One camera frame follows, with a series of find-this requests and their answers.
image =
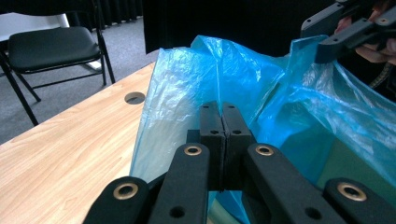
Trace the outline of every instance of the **chair seat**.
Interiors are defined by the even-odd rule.
[[[8,45],[10,66],[21,74],[90,62],[101,55],[91,33],[84,27],[19,33],[9,38]]]

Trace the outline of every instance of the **brass grommet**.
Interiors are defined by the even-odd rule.
[[[198,156],[201,154],[202,150],[200,147],[186,147],[184,149],[184,153],[186,153],[189,156]]]
[[[134,197],[138,190],[139,187],[134,183],[123,183],[114,189],[113,195],[118,200],[127,200]]]
[[[274,151],[267,146],[257,146],[256,152],[263,156],[272,156],[274,154]]]
[[[338,191],[350,200],[356,202],[364,202],[367,200],[367,195],[363,192],[363,190],[358,187],[348,184],[348,183],[339,183],[337,186]]]

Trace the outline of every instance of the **translucent plastic bag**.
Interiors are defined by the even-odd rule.
[[[131,175],[149,182],[165,173],[187,130],[199,129],[199,106],[216,100],[238,106],[258,142],[278,147],[311,183],[347,173],[395,205],[396,105],[337,62],[313,63],[323,38],[295,40],[281,58],[205,36],[161,49]],[[339,164],[346,154],[356,163]],[[353,174],[339,170],[348,165]]]

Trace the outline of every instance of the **wooden table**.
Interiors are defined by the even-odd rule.
[[[154,64],[0,146],[0,223],[81,223],[105,186],[129,174]]]

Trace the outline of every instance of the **black plastic part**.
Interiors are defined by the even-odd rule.
[[[199,130],[187,130],[186,143],[200,143]]]
[[[385,32],[390,28],[396,28],[396,7],[390,8],[375,19],[378,29]]]
[[[342,19],[343,10],[344,6],[334,3],[305,20],[301,27],[301,37],[332,34]]]
[[[351,179],[328,181],[323,197],[347,223],[396,223],[396,210],[388,202]]]
[[[271,212],[271,223],[345,223],[276,148],[253,144],[244,162]]]
[[[323,40],[318,45],[315,63],[330,63],[375,38],[376,34],[369,33],[373,28],[372,22],[360,19],[340,33]]]
[[[201,144],[177,149],[148,223],[206,222],[209,156]]]
[[[148,183],[150,204],[155,204],[155,202],[157,201],[157,197],[160,193],[161,187],[163,186],[163,181],[165,180],[165,177],[166,173],[158,176],[157,178]]]
[[[216,102],[200,107],[199,134],[199,142],[210,150],[209,190],[223,190],[225,132]]]
[[[249,175],[244,175],[242,204],[251,224],[271,223],[271,212]]]
[[[117,199],[114,196],[117,187],[129,183],[137,185],[137,193],[129,199]],[[125,190],[133,190],[133,188],[125,187]],[[83,223],[146,223],[149,217],[149,207],[147,183],[139,178],[125,176],[106,186],[91,206]]]
[[[222,113],[224,131],[227,135],[224,155],[224,188],[228,190],[241,189],[242,156],[246,154],[253,138],[236,106],[224,103]]]

